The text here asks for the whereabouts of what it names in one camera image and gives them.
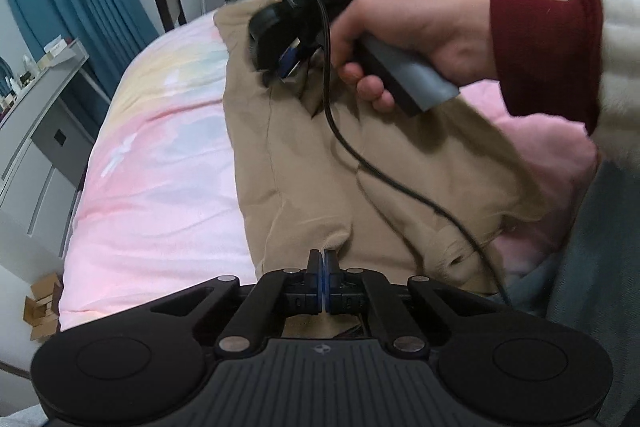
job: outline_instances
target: hand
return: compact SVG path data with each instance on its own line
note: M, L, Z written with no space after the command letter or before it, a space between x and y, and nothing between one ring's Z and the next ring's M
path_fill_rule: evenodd
M424 55L447 80L466 86L495 78L490 0L353 0L331 27L331 62L347 84L380 112L394 99L379 77L350 62L364 32Z

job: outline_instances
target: gray fabric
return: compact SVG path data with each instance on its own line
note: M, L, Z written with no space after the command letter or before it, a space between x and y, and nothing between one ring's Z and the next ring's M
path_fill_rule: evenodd
M618 427L640 397L640 178L605 162L565 252L510 295L517 308L588 333L607 350L614 380L598 419Z
M625 416L625 420L620 427L638 427L640 425L640 401L636 403L631 411Z
M47 416L42 407L34 405L22 409L11 416L0 418L0 427L40 427L47 422Z

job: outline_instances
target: bottle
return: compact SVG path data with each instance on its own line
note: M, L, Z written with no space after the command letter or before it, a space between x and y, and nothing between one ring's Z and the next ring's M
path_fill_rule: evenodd
M14 77L11 77L11 80L9 80L10 85L11 85L11 89L13 89L15 96L17 97L21 90L22 90L22 86L20 85L20 82L18 82L17 80L15 80Z
M29 55L22 56L22 63L24 65L24 69L26 71L29 71L33 78L36 78L38 76L38 73L40 73L40 68Z

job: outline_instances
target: red sleeve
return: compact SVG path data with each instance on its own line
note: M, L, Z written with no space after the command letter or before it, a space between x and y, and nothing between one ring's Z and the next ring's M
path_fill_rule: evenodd
M598 123L600 0L491 0L495 66L513 116Z

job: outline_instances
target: pastel bedding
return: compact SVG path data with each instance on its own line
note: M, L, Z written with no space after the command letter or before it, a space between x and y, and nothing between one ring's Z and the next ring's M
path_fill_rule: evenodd
M222 107L227 56L207 14L157 39L127 69L73 222L63 329L226 273L255 282ZM511 139L551 203L540 222L495 239L511 282L562 245L596 150L581 124L510 117L492 80L462 96Z

